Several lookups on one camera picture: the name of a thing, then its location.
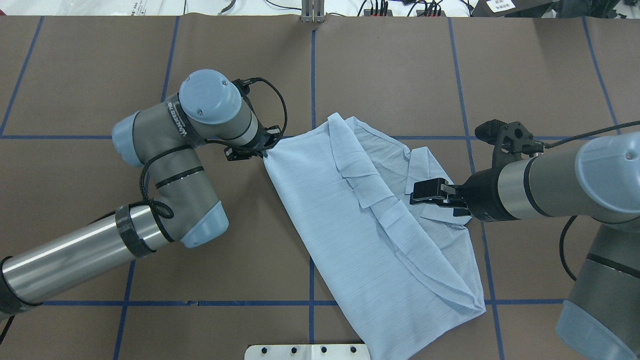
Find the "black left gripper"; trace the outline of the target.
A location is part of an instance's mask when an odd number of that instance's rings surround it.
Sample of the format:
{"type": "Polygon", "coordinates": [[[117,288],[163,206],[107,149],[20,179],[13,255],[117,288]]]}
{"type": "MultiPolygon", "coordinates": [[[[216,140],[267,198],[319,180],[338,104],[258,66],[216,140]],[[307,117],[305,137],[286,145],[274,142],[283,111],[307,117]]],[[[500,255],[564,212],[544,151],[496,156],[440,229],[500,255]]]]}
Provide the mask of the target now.
{"type": "Polygon", "coordinates": [[[281,139],[282,129],[280,126],[259,127],[250,146],[227,146],[224,148],[224,155],[229,162],[249,160],[253,157],[264,158],[281,139]]]}

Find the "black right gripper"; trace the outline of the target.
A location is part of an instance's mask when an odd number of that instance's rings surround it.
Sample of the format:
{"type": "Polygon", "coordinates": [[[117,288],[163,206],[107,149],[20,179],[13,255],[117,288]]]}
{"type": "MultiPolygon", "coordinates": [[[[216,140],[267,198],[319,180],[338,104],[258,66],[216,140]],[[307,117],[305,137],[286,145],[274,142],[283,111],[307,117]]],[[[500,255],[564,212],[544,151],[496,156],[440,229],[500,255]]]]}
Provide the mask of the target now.
{"type": "Polygon", "coordinates": [[[410,193],[410,205],[418,204],[456,207],[453,209],[454,217],[473,217],[485,223],[503,221],[496,170],[474,173],[460,187],[441,177],[415,182],[410,193]]]}

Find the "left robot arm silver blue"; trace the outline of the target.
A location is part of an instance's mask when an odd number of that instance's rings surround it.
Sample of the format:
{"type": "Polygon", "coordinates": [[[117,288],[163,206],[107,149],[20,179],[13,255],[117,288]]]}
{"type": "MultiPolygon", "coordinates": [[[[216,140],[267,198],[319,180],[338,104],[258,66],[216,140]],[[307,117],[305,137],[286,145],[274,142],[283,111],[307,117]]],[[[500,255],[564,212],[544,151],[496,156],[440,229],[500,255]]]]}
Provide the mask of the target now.
{"type": "Polygon", "coordinates": [[[175,241],[196,248],[226,232],[229,219],[197,154],[217,144],[228,161],[265,158],[281,141],[288,110],[281,92],[283,125],[262,125],[249,100],[262,77],[230,80],[200,69],[162,102],[119,121],[112,143],[122,159],[139,167],[140,199],[83,228],[1,260],[1,319],[29,312],[51,297],[175,241]]]}

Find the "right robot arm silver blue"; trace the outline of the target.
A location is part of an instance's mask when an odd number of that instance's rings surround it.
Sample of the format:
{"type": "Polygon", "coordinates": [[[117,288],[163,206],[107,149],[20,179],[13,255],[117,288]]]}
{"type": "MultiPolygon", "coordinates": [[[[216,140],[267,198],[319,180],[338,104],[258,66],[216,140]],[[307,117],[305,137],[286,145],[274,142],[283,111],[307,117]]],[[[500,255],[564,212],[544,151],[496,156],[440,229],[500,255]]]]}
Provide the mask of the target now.
{"type": "Polygon", "coordinates": [[[489,143],[489,169],[461,184],[423,178],[410,186],[410,203],[485,223],[565,219],[557,252],[573,287],[557,336],[589,360],[637,360],[639,133],[550,152],[520,130],[489,143]]]}

